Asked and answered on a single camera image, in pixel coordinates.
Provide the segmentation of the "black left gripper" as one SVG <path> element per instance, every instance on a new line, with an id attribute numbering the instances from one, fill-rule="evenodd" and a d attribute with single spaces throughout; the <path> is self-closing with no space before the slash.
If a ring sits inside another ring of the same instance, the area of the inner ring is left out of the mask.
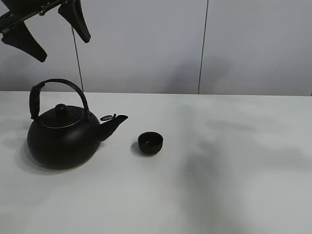
<path id="1" fill-rule="evenodd" d="M 40 62 L 47 54 L 37 43 L 24 21 L 35 15 L 43 16 L 46 12 L 60 5 L 58 13 L 75 29 L 80 38 L 88 43 L 91 39 L 87 28 L 81 0 L 1 0 L 8 11 L 0 17 L 1 41 L 18 48 Z"/>

